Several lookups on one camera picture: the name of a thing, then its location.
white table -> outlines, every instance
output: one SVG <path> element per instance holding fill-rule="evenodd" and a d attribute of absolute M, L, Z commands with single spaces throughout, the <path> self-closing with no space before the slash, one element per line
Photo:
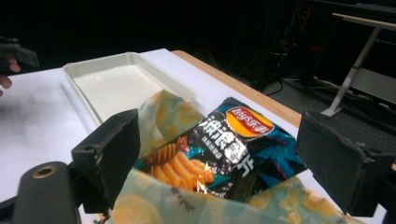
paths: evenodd
<path fill-rule="evenodd" d="M 193 90 L 199 104 L 197 109 L 204 115 L 226 97 L 232 96 L 297 136 L 296 126 L 173 52 L 158 49 L 142 55 Z M 11 79 L 13 87 L 6 90 L 0 98 L 0 202 L 17 194 L 20 177 L 27 170 L 47 161 L 71 162 L 71 149 L 96 128 L 62 68 L 14 76 Z M 299 177 L 307 188 L 332 202 L 311 172 L 305 171 Z M 97 215 L 84 214 L 81 208 L 80 213 L 82 223 L 92 223 L 97 218 Z M 374 218 L 360 219 L 366 223 L 379 223 L 384 215 L 385 210 L 379 206 Z"/>

white tray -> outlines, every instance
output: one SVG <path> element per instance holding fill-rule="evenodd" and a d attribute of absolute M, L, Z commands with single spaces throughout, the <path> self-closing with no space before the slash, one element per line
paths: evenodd
<path fill-rule="evenodd" d="M 192 91 L 135 52 L 69 63 L 63 70 L 98 125 L 161 90 L 194 101 Z"/>

blue chip bag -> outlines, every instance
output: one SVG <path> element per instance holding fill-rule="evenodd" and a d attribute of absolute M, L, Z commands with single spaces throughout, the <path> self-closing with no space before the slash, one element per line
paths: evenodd
<path fill-rule="evenodd" d="M 229 97 L 135 168 L 174 187 L 245 202 L 306 169 L 295 143 L 271 120 Z"/>

finger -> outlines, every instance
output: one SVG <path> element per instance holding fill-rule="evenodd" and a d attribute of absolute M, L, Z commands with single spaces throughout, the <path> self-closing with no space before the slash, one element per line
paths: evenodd
<path fill-rule="evenodd" d="M 18 61 L 14 57 L 8 57 L 9 69 L 13 72 L 20 72 L 21 67 L 18 65 Z"/>
<path fill-rule="evenodd" d="M 12 86 L 12 81 L 9 79 L 9 77 L 6 77 L 4 75 L 0 75 L 0 86 L 2 86 L 4 89 L 8 89 Z"/>
<path fill-rule="evenodd" d="M 15 59 L 15 57 L 13 57 L 13 56 L 7 57 L 7 61 L 8 61 L 8 63 L 17 63 L 18 62 L 17 59 Z"/>
<path fill-rule="evenodd" d="M 21 71 L 21 68 L 20 68 L 20 66 L 17 63 L 11 63 L 9 65 L 9 69 L 11 71 L 13 71 L 13 72 L 20 72 Z"/>

lay's logo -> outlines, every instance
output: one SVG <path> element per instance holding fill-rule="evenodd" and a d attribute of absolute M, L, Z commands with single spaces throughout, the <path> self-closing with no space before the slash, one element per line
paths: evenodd
<path fill-rule="evenodd" d="M 271 120 L 243 106 L 229 109 L 226 115 L 233 130 L 244 137 L 265 135 L 275 128 Z"/>

